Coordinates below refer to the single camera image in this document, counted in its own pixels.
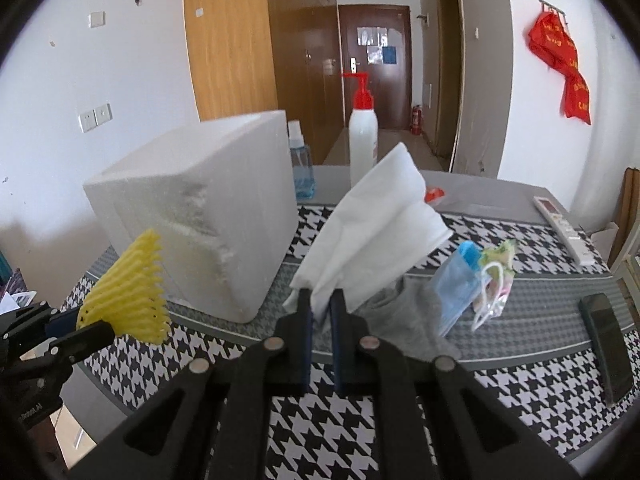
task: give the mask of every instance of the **black and white tablecloth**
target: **black and white tablecloth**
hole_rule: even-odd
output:
[[[240,355],[272,332],[282,314],[278,302],[288,295],[287,280],[332,209],[299,207],[296,237],[255,322],[230,324],[170,305],[175,322],[167,343],[152,346],[124,336],[89,357],[85,371],[114,402],[135,410],[194,357],[206,355],[215,362]],[[638,395],[640,336],[606,264],[598,256],[596,265],[577,267],[548,226],[455,214],[443,218],[455,235],[412,270],[416,279],[428,279],[462,240],[482,246],[518,240],[513,304],[510,298],[503,316],[487,325],[489,336],[482,330],[469,333],[463,317],[459,324],[464,330],[454,342],[463,351],[462,364],[476,380],[559,455],[574,458],[606,434]],[[113,250],[107,251],[77,284],[65,307],[81,304],[115,257]],[[596,358],[577,313],[577,298],[597,291],[605,292],[614,306],[635,377],[633,390],[613,408],[602,401]],[[549,334],[546,322],[562,330],[557,336]],[[267,478],[378,478],[372,409],[367,397],[336,396],[330,365],[314,364],[311,394],[300,400],[273,399]]]

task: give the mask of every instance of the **light switch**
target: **light switch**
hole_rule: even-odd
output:
[[[93,130],[98,126],[93,110],[78,115],[78,120],[80,121],[80,128],[82,128],[83,133],[87,133],[89,130]]]
[[[111,121],[111,119],[113,119],[113,116],[111,115],[111,105],[109,103],[98,106],[95,109],[95,120],[98,126]]]
[[[89,28],[102,27],[105,23],[105,13],[103,10],[89,14]]]

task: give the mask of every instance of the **red bottle cap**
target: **red bottle cap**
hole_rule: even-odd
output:
[[[357,110],[373,110],[373,96],[367,90],[369,74],[366,72],[344,72],[343,77],[357,77],[360,80],[360,88],[353,95],[353,107]]]

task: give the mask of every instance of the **styrofoam box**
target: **styrofoam box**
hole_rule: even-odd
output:
[[[298,225],[283,111],[170,131],[84,184],[118,254],[161,236],[169,298],[251,321]]]

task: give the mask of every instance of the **white elastic string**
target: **white elastic string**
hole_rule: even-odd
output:
[[[482,306],[476,312],[474,316],[474,322],[471,324],[471,332],[475,332],[482,326],[482,324],[489,319],[491,316],[492,307],[494,303],[498,300],[500,293],[502,292],[502,288],[504,287],[504,268],[500,262],[490,262],[486,264],[480,270],[480,281],[482,282],[482,276],[487,272],[487,269],[491,269],[491,267],[496,267],[498,269],[498,287],[495,289],[495,297],[492,299],[491,303],[488,302],[486,297],[486,286],[482,286],[480,290],[480,294],[482,295]]]

